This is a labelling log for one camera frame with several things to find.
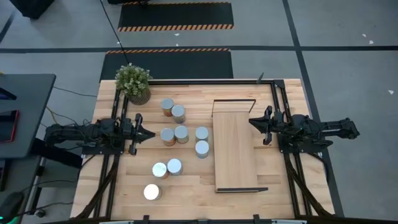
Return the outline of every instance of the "orange and black striped tape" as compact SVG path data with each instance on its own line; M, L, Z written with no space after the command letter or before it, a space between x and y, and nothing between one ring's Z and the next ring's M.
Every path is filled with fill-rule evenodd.
M232 24L119 27L119 32L232 29Z
M136 53L161 53L161 52L210 52L210 51L229 51L229 49L222 48L202 48L202 49L153 49L153 50L124 50L127 54ZM109 50L106 54L122 54L122 50Z
M230 2L155 2L155 3L149 2L148 4L156 5L156 4L216 4L216 3L217 4L218 3L225 4L225 3L230 3ZM139 4L139 2L125 2L125 3L123 3L123 6L130 5L130 4Z

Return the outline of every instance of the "silver can lid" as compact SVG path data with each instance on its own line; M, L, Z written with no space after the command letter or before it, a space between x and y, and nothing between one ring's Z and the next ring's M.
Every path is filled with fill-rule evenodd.
M182 168L182 163L179 159L171 159L167 163L167 169L172 174L180 172L181 168Z
M148 200L155 200L160 194L160 189L155 184L148 184L144 189L144 196Z
M204 140L198 141L195 150L199 154L206 154L209 151L209 144Z
M162 106L162 109L171 109L174 106L174 102L171 98L166 98L163 99L162 102L160 103L160 105Z
M195 136L198 139L206 139L209 136L209 130L207 130L205 127L199 127L195 131Z
M173 116L180 117L180 116L184 115L184 113L185 113L185 109L183 106L181 106L181 105L173 106L173 108L172 108Z
M152 173L155 177L163 177L167 172L167 166L163 162L158 162L152 167Z
M170 128L165 128L160 132L160 138L164 141L170 141L174 138L174 132Z
M174 131L174 135L175 135L175 137L177 137L179 139L187 137L188 136L187 127L185 127L184 125L180 125L180 126L176 127L175 131Z

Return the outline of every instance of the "desk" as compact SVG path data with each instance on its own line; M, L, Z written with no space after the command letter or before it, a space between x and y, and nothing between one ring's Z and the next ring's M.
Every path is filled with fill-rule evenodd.
M0 75L0 87L17 96L17 100L1 100L0 112L19 110L16 137L13 142L0 144L0 158L11 161L5 191L0 192L0 203L12 192L33 184L40 165L40 156L29 155L36 137L45 106L49 100L55 75ZM25 211L30 189L25 190L20 212Z
M291 113L308 114L300 80L284 81ZM259 187L268 187L269 190L258 193L215 193L211 118L213 100L256 99L250 118L260 117L264 115L266 106L274 106L270 85L172 85L170 82L170 85L151 85L150 90L150 101L142 106L130 103L127 117L134 119L136 113L141 113L143 127L155 132L156 137L137 145L135 157L127 153L130 143L126 143L125 154L119 161L112 220L142 220L143 215L150 215L151 220L252 219L253 214L259 214L260 218L294 217L284 157L279 152L276 136L268 146L264 146L264 135L254 127L251 127L251 131L256 153L257 183ZM102 81L93 121L111 116L114 95L114 81ZM173 98L176 105L186 108L187 120L184 125L190 135L186 144L176 143L167 147L160 139L159 133L163 128L178 126L172 118L165 117L160 108L160 101L168 97ZM280 90L277 91L277 97L282 104ZM210 154L206 159L198 159L195 155L195 128L199 126L206 126L210 132ZM171 158L182 161L183 174L164 180L153 177L152 166ZM306 154L302 154L301 158L308 188L326 210L333 212L322 163ZM82 211L98 188L102 161L102 156L96 156L80 172L71 217ZM162 188L160 200L148 201L144 198L143 190L147 184L157 184ZM296 189L303 214L303 200L298 187ZM104 215L108 194L104 195L101 215Z

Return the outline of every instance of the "green plant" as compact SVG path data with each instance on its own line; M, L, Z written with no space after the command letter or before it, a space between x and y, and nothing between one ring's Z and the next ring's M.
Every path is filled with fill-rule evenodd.
M116 71L116 89L126 96L141 96L149 88L148 80L152 79L149 70L134 66L131 63Z

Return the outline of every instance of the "metal can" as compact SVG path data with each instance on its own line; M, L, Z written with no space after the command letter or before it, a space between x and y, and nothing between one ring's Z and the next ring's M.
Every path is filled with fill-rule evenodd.
M174 136L178 143L184 144L189 140L188 129L185 126L178 126L175 128Z
M172 108L173 119L177 124L182 124L185 121L185 109L181 105L175 105Z
M174 132L170 128L165 128L160 132L160 138L166 146L173 146L175 144Z
M144 189L144 197L147 200L158 200L162 196L162 189L155 184L148 184Z
M198 141L195 145L195 151L200 159L204 159L209 155L209 144L204 140Z
M169 117L173 116L172 108L174 106L174 102L172 99L170 98L163 99L160 105L162 107L164 116L169 116Z
M209 137L209 130L207 130L207 128L205 127L199 127L197 128L197 130L195 131L195 139L196 142L204 140L207 141L208 137Z
M167 163L167 170L171 175L180 175L182 173L182 163L179 159L171 159Z
M160 179L166 179L169 176L169 172L167 171L167 166L163 162L157 162L152 167L152 173L155 177Z

